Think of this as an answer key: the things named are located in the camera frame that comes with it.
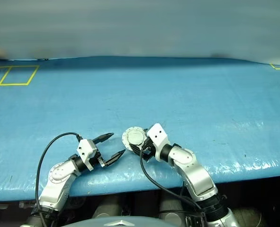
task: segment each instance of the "dark floor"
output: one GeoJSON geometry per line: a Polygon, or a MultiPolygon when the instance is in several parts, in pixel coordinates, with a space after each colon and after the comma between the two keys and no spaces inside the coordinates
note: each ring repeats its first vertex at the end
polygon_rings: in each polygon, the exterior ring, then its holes
{"type": "MultiPolygon", "coordinates": [[[[255,213],[252,215],[255,221],[260,215],[262,216],[259,227],[280,227],[280,177],[222,183],[217,186],[222,194],[227,195],[228,206],[236,213],[243,226],[255,227],[246,222],[245,216],[242,217],[246,212],[251,212],[255,213]]],[[[159,197],[160,191],[123,193],[122,198],[125,204],[123,214],[157,217],[159,197]]],[[[62,213],[59,224],[64,225],[91,218],[103,198],[103,196],[73,198],[68,206],[69,209],[62,213]]],[[[16,227],[23,224],[31,208],[21,209],[18,207],[18,202],[8,204],[7,209],[0,210],[0,227],[16,227]]]]}

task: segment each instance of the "blue table surface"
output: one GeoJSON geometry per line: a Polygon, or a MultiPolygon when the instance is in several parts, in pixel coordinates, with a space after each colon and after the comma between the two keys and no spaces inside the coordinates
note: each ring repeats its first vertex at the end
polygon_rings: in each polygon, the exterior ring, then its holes
{"type": "MultiPolygon", "coordinates": [[[[225,59],[91,57],[0,61],[40,65],[28,86],[0,87],[0,201],[34,198],[39,158],[49,141],[74,131],[84,138],[114,132],[98,147],[105,159],[124,148],[131,126],[163,125],[172,143],[189,148],[216,183],[280,175],[280,70],[225,59]]],[[[6,72],[0,69],[0,80],[6,72]]],[[[34,68],[12,68],[3,83],[25,83],[34,68]]],[[[50,168],[76,153],[68,136],[49,149],[50,168]]],[[[151,160],[148,173],[180,186],[169,165],[151,160]]],[[[114,165],[79,177],[72,196],[154,189],[131,152],[114,165]]]]}

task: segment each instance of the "robotic arm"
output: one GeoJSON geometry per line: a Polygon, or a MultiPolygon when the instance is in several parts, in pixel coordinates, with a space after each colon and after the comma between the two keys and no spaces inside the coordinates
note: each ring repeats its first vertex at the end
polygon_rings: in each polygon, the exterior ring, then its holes
{"type": "Polygon", "coordinates": [[[41,210],[35,206],[26,224],[21,227],[42,227],[40,213],[46,225],[50,226],[63,209],[72,183],[82,172],[92,171],[98,164],[101,167],[109,166],[121,157],[125,150],[115,153],[110,160],[105,161],[96,146],[97,143],[107,140],[112,135],[113,133],[104,134],[93,140],[81,139],[77,148],[79,155],[74,154],[67,161],[51,168],[48,182],[39,198],[41,210]]]}
{"type": "Polygon", "coordinates": [[[209,173],[197,161],[196,155],[177,144],[171,145],[159,123],[148,130],[129,128],[123,134],[122,141],[127,149],[132,149],[138,155],[140,149],[148,148],[150,154],[143,153],[142,156],[145,160],[155,156],[157,161],[163,160],[173,166],[181,175],[191,198],[205,213],[208,227],[239,227],[234,214],[225,206],[223,197],[219,195],[209,173]]]}

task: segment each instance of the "gray wall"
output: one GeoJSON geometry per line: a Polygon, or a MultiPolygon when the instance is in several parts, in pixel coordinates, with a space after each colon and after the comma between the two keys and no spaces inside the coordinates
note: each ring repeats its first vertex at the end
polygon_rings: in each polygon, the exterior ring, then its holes
{"type": "Polygon", "coordinates": [[[0,0],[0,57],[97,55],[280,64],[280,0],[0,0]]]}

